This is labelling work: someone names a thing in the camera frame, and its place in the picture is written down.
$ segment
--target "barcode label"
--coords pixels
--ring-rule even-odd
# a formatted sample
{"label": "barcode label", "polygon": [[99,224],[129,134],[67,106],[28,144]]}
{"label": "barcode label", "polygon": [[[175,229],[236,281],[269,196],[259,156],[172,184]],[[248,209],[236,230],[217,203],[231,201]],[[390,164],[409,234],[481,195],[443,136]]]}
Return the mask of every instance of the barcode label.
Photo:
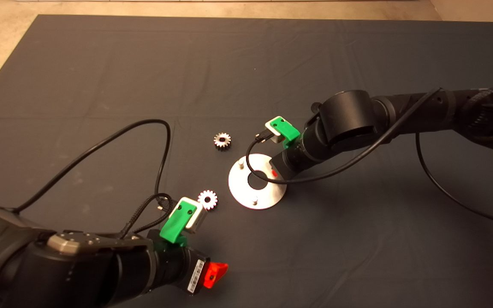
{"label": "barcode label", "polygon": [[197,265],[195,266],[195,270],[193,271],[193,275],[190,279],[190,284],[187,286],[187,290],[190,291],[190,293],[193,293],[195,291],[195,287],[197,287],[197,283],[199,282],[199,278],[201,277],[201,272],[203,271],[204,265],[205,261],[197,261]]}

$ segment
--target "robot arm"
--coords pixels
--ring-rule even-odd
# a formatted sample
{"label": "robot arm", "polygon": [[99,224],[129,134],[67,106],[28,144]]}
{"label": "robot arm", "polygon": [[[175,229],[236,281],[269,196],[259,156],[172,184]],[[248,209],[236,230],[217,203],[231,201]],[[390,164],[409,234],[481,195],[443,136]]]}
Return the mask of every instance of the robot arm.
{"label": "robot arm", "polygon": [[[340,92],[312,105],[303,132],[271,160],[281,179],[333,156],[371,145],[424,94],[375,96],[362,90]],[[399,134],[453,129],[472,142],[493,149],[493,89],[439,91],[421,105]]]}
{"label": "robot arm", "polygon": [[169,222],[174,225],[150,230],[147,237],[121,239],[48,230],[0,208],[0,307],[101,308],[166,284],[190,295],[211,288],[227,265],[186,246],[175,227],[186,222],[178,213]]}

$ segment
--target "black cable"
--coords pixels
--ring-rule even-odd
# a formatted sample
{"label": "black cable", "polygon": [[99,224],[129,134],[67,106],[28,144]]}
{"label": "black cable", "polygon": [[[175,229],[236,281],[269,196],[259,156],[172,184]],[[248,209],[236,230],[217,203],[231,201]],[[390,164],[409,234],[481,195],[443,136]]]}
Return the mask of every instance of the black cable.
{"label": "black cable", "polygon": [[351,160],[349,160],[347,163],[343,164],[342,166],[339,166],[338,168],[334,169],[334,170],[331,170],[330,172],[327,172],[327,173],[323,173],[321,175],[316,175],[316,176],[313,176],[313,177],[307,177],[307,178],[302,178],[302,179],[292,179],[292,180],[274,180],[274,179],[269,179],[266,175],[259,175],[258,173],[255,172],[255,170],[252,168],[252,166],[250,165],[250,161],[249,161],[249,156],[250,156],[250,152],[252,151],[252,148],[259,142],[262,142],[262,140],[264,140],[264,138],[260,138],[260,137],[257,137],[254,142],[252,142],[250,144],[250,146],[248,147],[248,150],[246,151],[246,165],[248,166],[248,168],[250,169],[250,171],[252,172],[252,174],[254,174],[256,177],[264,180],[264,181],[268,181],[270,183],[276,183],[276,184],[299,184],[299,183],[307,183],[307,182],[312,182],[312,181],[317,181],[317,180],[322,180],[322,179],[326,179],[326,178],[329,178],[329,177],[332,177],[333,175],[336,175],[338,173],[341,173],[347,169],[349,169],[351,166],[354,166],[354,164],[358,163],[359,161],[361,161],[363,158],[365,158],[366,156],[368,156],[368,154],[370,154],[373,150],[375,150],[379,145],[381,145],[382,143],[384,143],[385,141],[387,141],[388,138],[390,138],[391,136],[393,136],[395,134],[395,132],[401,128],[401,126],[405,123],[405,121],[407,121],[411,115],[423,104],[425,103],[427,100],[429,100],[433,95],[435,95],[438,91],[440,91],[441,88],[436,88],[436,89],[433,89],[431,91],[429,91],[428,93],[426,93],[425,95],[423,95],[421,98],[419,98],[419,100],[417,100],[416,103],[414,103],[412,105],[412,107],[410,107],[402,117],[399,118],[399,120],[397,120],[395,122],[395,124],[393,124],[389,129],[387,129],[385,131],[385,133],[383,133],[371,146],[369,146],[368,148],[364,149],[360,154],[358,154],[357,156],[355,156],[354,158],[352,158]]}
{"label": "black cable", "polygon": [[132,123],[130,125],[127,125],[126,127],[120,129],[116,133],[112,134],[111,136],[105,138],[101,142],[98,142],[94,146],[92,146],[90,149],[86,150],[83,152],[80,156],[75,158],[68,166],[65,166],[59,173],[57,173],[50,181],[48,181],[38,192],[36,192],[30,199],[22,203],[19,207],[16,207],[12,209],[12,212],[18,214],[22,212],[23,210],[29,208],[35,201],[39,200],[40,197],[42,197],[49,189],[51,189],[60,179],[62,179],[71,169],[73,169],[78,163],[80,163],[82,160],[85,158],[88,158],[90,154],[96,152],[97,150],[100,150],[100,148],[104,147],[108,143],[112,142],[113,140],[117,139],[119,136],[123,135],[127,131],[136,128],[141,125],[145,124],[151,124],[151,123],[157,123],[157,124],[162,124],[166,128],[166,144],[165,144],[165,151],[163,153],[163,158],[161,159],[161,165],[159,166],[159,172],[157,173],[157,179],[155,182],[155,187],[154,191],[155,193],[159,193],[159,183],[161,180],[161,175],[163,173],[163,168],[165,166],[166,162],[166,157],[169,152],[170,148],[170,125],[164,120],[161,119],[145,119],[142,121],[137,121],[135,123]]}
{"label": "black cable", "polygon": [[[135,224],[135,222],[137,222],[137,220],[140,217],[140,215],[142,215],[142,212],[146,209],[147,205],[149,203],[151,203],[151,201],[155,200],[157,197],[165,197],[167,200],[172,200],[172,198],[169,195],[167,195],[166,193],[163,193],[163,192],[155,193],[154,195],[151,195],[150,197],[148,197],[137,208],[137,210],[134,212],[134,214],[131,217],[131,219],[125,224],[125,226],[123,227],[123,229],[121,230],[121,232],[119,232],[119,234],[117,236],[118,238],[124,238],[125,235],[127,235],[127,233],[129,232],[129,230],[131,230],[131,228]],[[166,210],[164,212],[164,214],[158,220],[160,220],[162,222],[163,220],[165,220],[166,217],[168,217],[169,214],[170,214],[170,211],[169,210]]]}
{"label": "black cable", "polygon": [[482,217],[485,217],[485,218],[488,218],[488,219],[493,220],[493,216],[492,215],[487,214],[487,213],[484,213],[484,212],[481,212],[481,211],[476,210],[476,209],[469,208],[467,205],[461,203],[461,201],[459,201],[458,199],[456,199],[456,197],[454,197],[452,194],[450,194],[448,191],[446,191],[446,189],[444,189],[444,187],[442,187],[437,182],[437,180],[435,179],[435,177],[433,177],[433,174],[431,174],[431,172],[429,171],[429,168],[427,168],[427,164],[425,163],[425,160],[423,159],[423,155],[422,155],[422,152],[421,152],[421,145],[419,143],[419,133],[416,133],[416,150],[417,150],[417,154],[418,154],[418,158],[419,158],[419,163],[421,164],[421,167],[423,168],[423,171],[425,171],[425,174],[427,174],[427,177],[431,180],[431,182],[440,191],[442,191],[442,193],[444,193],[444,195],[446,195],[447,197],[449,197],[450,199],[452,199],[452,201],[456,202],[459,206],[461,206],[462,208],[470,211],[471,213],[474,213],[474,214],[480,215]]}
{"label": "black cable", "polygon": [[173,205],[174,204],[173,204],[172,200],[168,201],[168,207],[164,208],[165,212],[163,213],[163,215],[161,215],[161,217],[150,222],[149,224],[146,224],[144,226],[141,226],[140,228],[135,229],[133,232],[134,233],[140,233],[140,232],[145,231],[149,228],[153,228],[153,227],[157,226],[158,224],[160,224],[161,222],[163,222],[165,219],[168,218],[168,216],[172,212],[172,206]]}

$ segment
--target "dark gray mat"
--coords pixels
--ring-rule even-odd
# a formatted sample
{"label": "dark gray mat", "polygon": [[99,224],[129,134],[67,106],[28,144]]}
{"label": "dark gray mat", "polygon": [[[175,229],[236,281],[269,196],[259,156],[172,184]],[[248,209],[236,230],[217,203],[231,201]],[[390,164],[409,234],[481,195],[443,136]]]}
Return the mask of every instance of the dark gray mat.
{"label": "dark gray mat", "polygon": [[[493,222],[432,186],[413,136],[289,187],[262,212],[227,189],[230,166],[275,115],[301,127],[313,101],[340,90],[435,86],[493,86],[493,23],[39,16],[0,71],[0,205],[21,203],[122,126],[164,118],[173,139],[162,188],[218,193],[190,243],[230,270],[199,296],[163,287],[119,307],[493,307]],[[211,145],[219,131],[233,137],[229,152]],[[125,135],[24,215],[57,230],[119,230],[151,192],[163,136]],[[443,185],[493,214],[493,151],[452,132],[422,143]]]}

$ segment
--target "silver gear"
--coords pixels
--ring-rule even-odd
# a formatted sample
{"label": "silver gear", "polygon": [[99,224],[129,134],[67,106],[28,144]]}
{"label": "silver gear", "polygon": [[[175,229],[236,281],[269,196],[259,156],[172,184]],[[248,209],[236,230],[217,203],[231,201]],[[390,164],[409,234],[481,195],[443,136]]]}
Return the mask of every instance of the silver gear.
{"label": "silver gear", "polygon": [[214,191],[203,190],[203,192],[199,194],[199,197],[197,197],[197,201],[203,205],[203,208],[206,210],[211,210],[217,205],[218,196]]}
{"label": "silver gear", "polygon": [[227,150],[231,146],[231,136],[228,133],[219,133],[214,136],[214,146],[218,150]]}

